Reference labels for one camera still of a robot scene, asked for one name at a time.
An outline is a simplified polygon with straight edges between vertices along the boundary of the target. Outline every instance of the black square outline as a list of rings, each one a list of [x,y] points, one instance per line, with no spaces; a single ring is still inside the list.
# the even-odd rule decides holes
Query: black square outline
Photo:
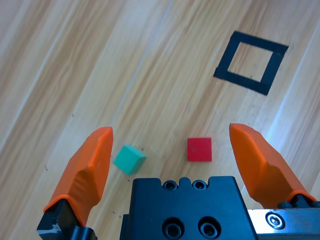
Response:
[[[228,71],[240,42],[272,52],[260,82]],[[239,31],[234,31],[213,76],[254,90],[263,95],[268,95],[288,47],[289,46],[282,45],[280,43],[251,36]]]

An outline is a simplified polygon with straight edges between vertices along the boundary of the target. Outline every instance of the screw hole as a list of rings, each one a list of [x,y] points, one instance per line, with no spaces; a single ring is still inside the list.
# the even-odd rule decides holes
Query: screw hole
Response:
[[[192,183],[192,186],[197,190],[207,189],[207,184],[204,181],[196,180]]]
[[[162,186],[164,189],[167,189],[167,190],[170,190],[170,191],[173,191],[173,190],[176,190],[177,189],[177,184],[175,181],[166,181],[163,186]]]
[[[216,239],[221,233],[221,226],[216,219],[210,216],[203,217],[198,223],[199,232],[206,239]]]
[[[170,240],[178,240],[185,232],[183,223],[176,217],[170,217],[162,224],[163,235]]]

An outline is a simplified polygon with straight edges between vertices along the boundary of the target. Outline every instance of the screw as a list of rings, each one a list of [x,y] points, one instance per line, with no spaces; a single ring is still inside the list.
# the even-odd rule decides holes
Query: screw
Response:
[[[284,219],[273,212],[267,213],[265,216],[266,222],[274,229],[283,229],[285,227]]]

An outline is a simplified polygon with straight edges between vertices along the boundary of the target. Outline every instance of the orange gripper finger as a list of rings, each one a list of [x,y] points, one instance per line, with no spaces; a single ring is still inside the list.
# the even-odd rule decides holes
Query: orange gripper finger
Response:
[[[229,128],[236,164],[250,197],[266,209],[290,202],[296,194],[312,201],[311,196],[284,158],[264,137],[244,124],[234,123]]]
[[[91,133],[70,159],[44,211],[66,199],[80,225],[86,225],[90,210],[100,202],[104,192],[113,140],[111,127]]]

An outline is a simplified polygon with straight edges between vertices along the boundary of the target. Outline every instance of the cube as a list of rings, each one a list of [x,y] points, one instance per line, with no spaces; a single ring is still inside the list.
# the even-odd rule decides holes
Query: cube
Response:
[[[190,162],[212,162],[211,138],[188,138],[187,154],[188,161]]]
[[[139,152],[133,146],[124,145],[116,156],[113,164],[124,173],[131,175],[139,171],[146,158],[146,155]]]

